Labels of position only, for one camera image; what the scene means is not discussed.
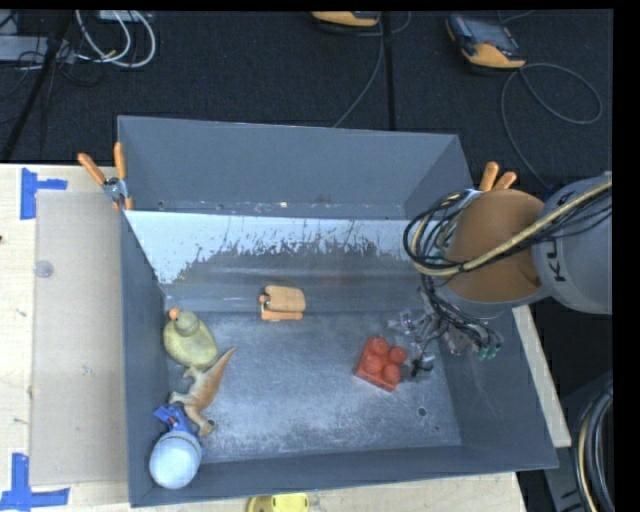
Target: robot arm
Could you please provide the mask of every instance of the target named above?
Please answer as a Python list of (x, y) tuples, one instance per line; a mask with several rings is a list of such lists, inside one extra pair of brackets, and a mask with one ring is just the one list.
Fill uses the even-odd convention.
[(427, 309), (483, 359), (501, 344), (487, 320), (516, 306), (553, 297), (570, 309), (612, 314), (611, 174), (576, 181), (543, 203), (511, 190), (513, 176), (493, 185), (494, 166), (480, 191), (447, 195), (403, 238)]
[(446, 258), (483, 258), (527, 230), (503, 257), (454, 274), (449, 290), (476, 309), (552, 296), (577, 311), (612, 313), (610, 176), (567, 185), (546, 203), (517, 190), (487, 191), (462, 212)]

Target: black floor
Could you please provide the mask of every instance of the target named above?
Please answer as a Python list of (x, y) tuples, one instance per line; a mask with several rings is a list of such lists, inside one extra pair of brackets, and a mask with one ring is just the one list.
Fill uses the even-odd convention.
[[(117, 25), (82, 13), (102, 48), (121, 48)], [(26, 32), (46, 36), (56, 25), (54, 11), (19, 14)], [(611, 170), (612, 9), (465, 12), (513, 18), (507, 26), (527, 57), (514, 74), (475, 72), (447, 35), (448, 14), (385, 12), (381, 38), (321, 30), (307, 12), (155, 11), (147, 66), (54, 65), (23, 126), (38, 71), (2, 65), (4, 160), (75, 163), (87, 152), (111, 165), (117, 116), (138, 114), (457, 134), (476, 183), (495, 160), (518, 173), (515, 188), (543, 199)], [(80, 44), (75, 20), (66, 37)], [(140, 26), (133, 38), (141, 58), (149, 39)], [(553, 299), (532, 310), (561, 398), (612, 369), (612, 317)], [(542, 473), (519, 476), (529, 510), (552, 510)]]

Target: orange dinosaur figurine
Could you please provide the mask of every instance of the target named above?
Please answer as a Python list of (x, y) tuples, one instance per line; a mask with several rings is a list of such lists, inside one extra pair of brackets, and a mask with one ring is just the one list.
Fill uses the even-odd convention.
[(173, 392), (169, 396), (169, 403), (182, 402), (184, 412), (198, 425), (198, 437), (206, 437), (213, 432), (217, 425), (214, 421), (202, 416), (201, 411), (209, 406), (218, 393), (222, 374), (235, 352), (236, 347), (229, 349), (216, 363), (205, 371), (200, 371), (195, 367), (190, 367), (184, 377), (193, 378), (193, 384), (187, 394)]

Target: bin floor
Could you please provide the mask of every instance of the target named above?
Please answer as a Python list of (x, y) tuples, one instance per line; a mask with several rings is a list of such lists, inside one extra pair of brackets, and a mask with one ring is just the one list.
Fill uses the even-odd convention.
[[(198, 313), (231, 358), (217, 397), (203, 411), (218, 429), (203, 439), (203, 463), (461, 443), (440, 364), (387, 392), (354, 375), (369, 336), (410, 340), (386, 329), (395, 313), (306, 314), (264, 322), (257, 314)], [(170, 387), (191, 379), (170, 358)], [(403, 370), (408, 372), (408, 363)]]

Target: red lego brick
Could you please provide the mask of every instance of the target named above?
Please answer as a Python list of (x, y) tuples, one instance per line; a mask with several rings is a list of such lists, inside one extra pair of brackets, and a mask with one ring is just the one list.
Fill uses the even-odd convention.
[(402, 347), (389, 347), (389, 342), (380, 336), (367, 340), (355, 375), (386, 391), (396, 389), (400, 382), (400, 365), (407, 358)]

